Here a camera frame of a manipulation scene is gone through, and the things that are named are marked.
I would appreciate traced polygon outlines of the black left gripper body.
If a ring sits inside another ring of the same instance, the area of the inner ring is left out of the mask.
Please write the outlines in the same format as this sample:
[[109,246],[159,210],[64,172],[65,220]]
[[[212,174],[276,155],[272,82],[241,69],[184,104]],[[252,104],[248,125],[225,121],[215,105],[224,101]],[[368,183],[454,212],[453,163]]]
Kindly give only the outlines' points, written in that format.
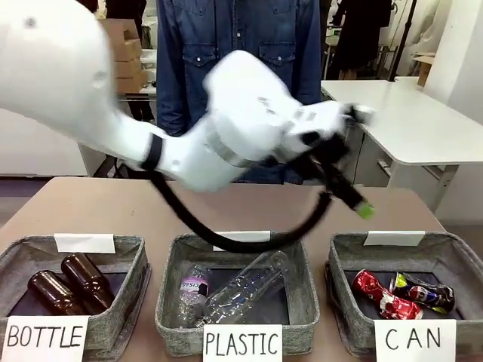
[[349,147],[344,138],[334,133],[323,139],[316,131],[304,133],[301,141],[309,149],[301,158],[301,176],[304,179],[335,180],[342,173],[337,163],[349,154]]

